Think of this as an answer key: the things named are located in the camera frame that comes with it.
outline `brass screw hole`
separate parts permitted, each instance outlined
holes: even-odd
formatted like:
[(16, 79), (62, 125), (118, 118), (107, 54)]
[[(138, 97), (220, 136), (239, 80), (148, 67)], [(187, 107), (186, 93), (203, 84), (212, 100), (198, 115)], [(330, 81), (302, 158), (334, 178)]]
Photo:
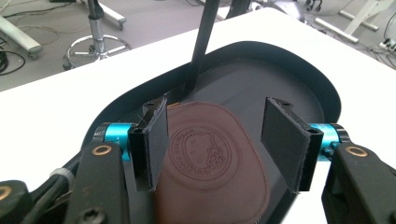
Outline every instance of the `brass screw hole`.
[(95, 156), (103, 156), (109, 153), (110, 151), (111, 151), (110, 146), (99, 146), (92, 150), (92, 154)]
[(366, 157), (369, 155), (366, 151), (359, 147), (347, 147), (346, 151), (357, 157)]
[(11, 191), (12, 188), (10, 186), (0, 186), (0, 201), (8, 197)]

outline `white table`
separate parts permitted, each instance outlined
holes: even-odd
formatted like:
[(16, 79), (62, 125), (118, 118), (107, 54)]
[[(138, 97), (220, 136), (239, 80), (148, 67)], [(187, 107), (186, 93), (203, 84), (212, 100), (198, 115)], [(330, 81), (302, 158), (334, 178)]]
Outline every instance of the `white table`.
[[(177, 35), (0, 92), (0, 181), (19, 179), (29, 190), (37, 188), (79, 151), (92, 121), (109, 103), (187, 63), (196, 35)], [(389, 109), (396, 96), (394, 70), (271, 8), (218, 22), (208, 51), (243, 40), (270, 43), (312, 63), (337, 89), (338, 123), (354, 143), (396, 167), (396, 118)], [(326, 223), (320, 194), (329, 163), (317, 167), (312, 191), (298, 197), (284, 223)]]

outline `black tray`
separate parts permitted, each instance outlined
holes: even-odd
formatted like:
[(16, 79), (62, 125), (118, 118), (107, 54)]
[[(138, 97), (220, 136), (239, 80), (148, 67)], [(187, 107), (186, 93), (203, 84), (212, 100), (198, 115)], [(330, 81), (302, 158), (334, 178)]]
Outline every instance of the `black tray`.
[[(92, 140), (93, 131), (103, 122), (136, 122), (136, 111), (141, 105), (182, 86), (189, 69), (189, 63), (181, 65), (120, 96), (92, 123), (83, 145)], [(196, 89), (182, 102), (205, 101), (222, 105), (242, 121), (261, 153), (272, 190), (270, 206), (260, 223), (277, 223), (296, 195), (287, 190), (261, 142), (266, 97), (293, 104), (294, 112), (307, 123), (335, 123), (341, 112), (334, 86), (317, 68), (287, 50), (259, 42), (238, 42), (207, 54)], [(125, 167), (131, 188), (131, 221), (155, 222), (151, 195), (134, 192), (131, 166), (126, 164)]]

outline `leather coaster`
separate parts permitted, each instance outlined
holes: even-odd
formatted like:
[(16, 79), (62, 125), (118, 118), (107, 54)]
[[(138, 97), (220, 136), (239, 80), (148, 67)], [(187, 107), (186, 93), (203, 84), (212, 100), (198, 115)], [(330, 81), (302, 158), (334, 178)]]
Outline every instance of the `leather coaster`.
[(264, 166), (238, 119), (220, 105), (168, 108), (169, 147), (154, 193), (158, 223), (254, 223), (270, 194)]

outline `embossed logo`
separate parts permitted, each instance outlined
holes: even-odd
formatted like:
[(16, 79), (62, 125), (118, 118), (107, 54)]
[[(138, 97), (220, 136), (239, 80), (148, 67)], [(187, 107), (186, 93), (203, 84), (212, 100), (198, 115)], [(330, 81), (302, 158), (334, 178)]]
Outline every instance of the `embossed logo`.
[(229, 143), (207, 126), (190, 126), (173, 135), (171, 160), (184, 175), (211, 180), (227, 172), (232, 159)]

